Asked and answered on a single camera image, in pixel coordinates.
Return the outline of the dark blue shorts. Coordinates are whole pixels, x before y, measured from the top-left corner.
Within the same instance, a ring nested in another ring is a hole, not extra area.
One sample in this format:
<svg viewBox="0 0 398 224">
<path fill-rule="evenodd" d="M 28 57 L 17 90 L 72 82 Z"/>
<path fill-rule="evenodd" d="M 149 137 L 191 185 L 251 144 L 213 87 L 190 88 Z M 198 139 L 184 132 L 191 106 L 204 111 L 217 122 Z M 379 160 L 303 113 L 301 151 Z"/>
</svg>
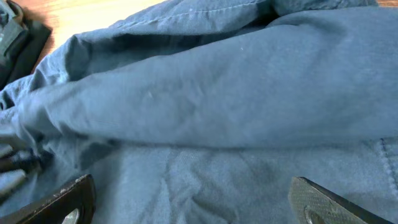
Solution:
<svg viewBox="0 0 398 224">
<path fill-rule="evenodd" d="M 8 215 L 83 174 L 94 223 L 295 223 L 306 177 L 397 221 L 397 9 L 166 1 L 75 34 L 1 92 L 53 157 Z"/>
</svg>

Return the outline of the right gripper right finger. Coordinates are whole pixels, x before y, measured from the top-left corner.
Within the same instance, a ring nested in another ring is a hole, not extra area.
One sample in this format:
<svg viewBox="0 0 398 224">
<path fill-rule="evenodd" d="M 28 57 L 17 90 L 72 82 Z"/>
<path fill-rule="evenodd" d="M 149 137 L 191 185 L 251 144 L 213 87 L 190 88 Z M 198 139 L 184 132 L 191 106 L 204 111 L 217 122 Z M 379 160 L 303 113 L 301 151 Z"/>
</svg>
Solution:
<svg viewBox="0 0 398 224">
<path fill-rule="evenodd" d="M 300 224 L 392 224 L 304 177 L 293 177 L 290 207 Z"/>
</svg>

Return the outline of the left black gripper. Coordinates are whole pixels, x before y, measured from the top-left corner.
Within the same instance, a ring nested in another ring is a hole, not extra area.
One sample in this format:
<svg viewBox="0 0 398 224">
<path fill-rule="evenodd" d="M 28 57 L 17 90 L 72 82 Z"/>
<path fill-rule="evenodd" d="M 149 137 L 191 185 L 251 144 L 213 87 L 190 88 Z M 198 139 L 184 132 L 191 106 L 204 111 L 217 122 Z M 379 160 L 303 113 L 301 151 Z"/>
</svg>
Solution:
<svg viewBox="0 0 398 224">
<path fill-rule="evenodd" d="M 46 150 L 34 149 L 16 137 L 1 136 L 1 202 L 52 159 L 53 154 Z"/>
</svg>

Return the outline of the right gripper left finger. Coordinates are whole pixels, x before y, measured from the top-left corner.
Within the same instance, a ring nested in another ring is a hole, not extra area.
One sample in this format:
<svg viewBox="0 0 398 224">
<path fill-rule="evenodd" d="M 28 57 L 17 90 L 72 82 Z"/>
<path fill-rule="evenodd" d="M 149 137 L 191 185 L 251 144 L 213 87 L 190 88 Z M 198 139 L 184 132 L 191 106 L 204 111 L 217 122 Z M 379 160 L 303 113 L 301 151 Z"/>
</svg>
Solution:
<svg viewBox="0 0 398 224">
<path fill-rule="evenodd" d="M 1 217 L 2 224 L 91 223 L 96 210 L 93 176 L 83 175 L 53 194 Z"/>
</svg>

